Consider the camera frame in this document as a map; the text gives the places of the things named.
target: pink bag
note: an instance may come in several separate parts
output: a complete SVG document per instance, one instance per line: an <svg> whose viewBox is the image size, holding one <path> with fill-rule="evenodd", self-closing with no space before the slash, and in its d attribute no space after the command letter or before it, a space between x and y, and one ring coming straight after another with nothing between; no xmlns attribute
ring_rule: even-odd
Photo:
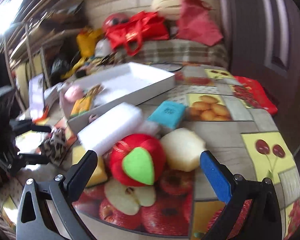
<svg viewBox="0 0 300 240"><path fill-rule="evenodd" d="M181 0L180 19L178 20L177 38L197 41L213 46L223 39L223 36L210 19L211 6L201 0Z"/></svg>

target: white foam block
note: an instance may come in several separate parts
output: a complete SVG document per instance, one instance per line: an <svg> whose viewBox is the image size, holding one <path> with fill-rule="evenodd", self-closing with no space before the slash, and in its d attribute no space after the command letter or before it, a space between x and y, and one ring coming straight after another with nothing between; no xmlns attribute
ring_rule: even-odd
<svg viewBox="0 0 300 240"><path fill-rule="evenodd" d="M78 138L86 151L93 150L101 156L116 142L132 134L142 122L140 108L121 103L81 130Z"/></svg>

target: screw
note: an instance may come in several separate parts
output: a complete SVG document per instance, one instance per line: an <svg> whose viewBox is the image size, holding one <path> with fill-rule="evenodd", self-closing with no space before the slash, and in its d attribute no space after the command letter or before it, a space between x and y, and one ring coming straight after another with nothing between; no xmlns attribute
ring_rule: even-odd
<svg viewBox="0 0 300 240"><path fill-rule="evenodd" d="M241 181L241 180L243 180L243 177L240 174L235 174L234 179L238 180L238 181Z"/></svg>
<svg viewBox="0 0 300 240"><path fill-rule="evenodd" d="M61 181L63 179L63 175L62 174L58 174L57 176L54 177L55 181Z"/></svg>
<svg viewBox="0 0 300 240"><path fill-rule="evenodd" d="M27 185L31 185L32 182L33 182L33 179L28 179L26 183L27 183Z"/></svg>
<svg viewBox="0 0 300 240"><path fill-rule="evenodd" d="M266 183L266 184L271 184L271 183L272 183L272 180L269 179L269 178L265 178L265 183Z"/></svg>

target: blue box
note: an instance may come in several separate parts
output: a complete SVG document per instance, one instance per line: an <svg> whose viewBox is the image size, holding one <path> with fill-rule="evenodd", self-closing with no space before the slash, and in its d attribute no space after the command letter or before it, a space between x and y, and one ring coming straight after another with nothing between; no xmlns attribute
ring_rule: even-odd
<svg viewBox="0 0 300 240"><path fill-rule="evenodd" d="M186 106L172 101L164 101L158 108L148 117L149 121L157 122L163 127L169 128L170 131L178 128L181 122Z"/></svg>

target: plaid blanket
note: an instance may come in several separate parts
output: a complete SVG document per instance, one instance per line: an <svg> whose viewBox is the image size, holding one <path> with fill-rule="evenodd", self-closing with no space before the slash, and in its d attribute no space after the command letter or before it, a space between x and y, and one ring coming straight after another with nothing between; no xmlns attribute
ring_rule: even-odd
<svg viewBox="0 0 300 240"><path fill-rule="evenodd" d="M209 47L201 43L172 39L167 41L145 41L141 51L133 57L119 48L116 62L192 62L228 68L229 58L226 47L217 44Z"/></svg>

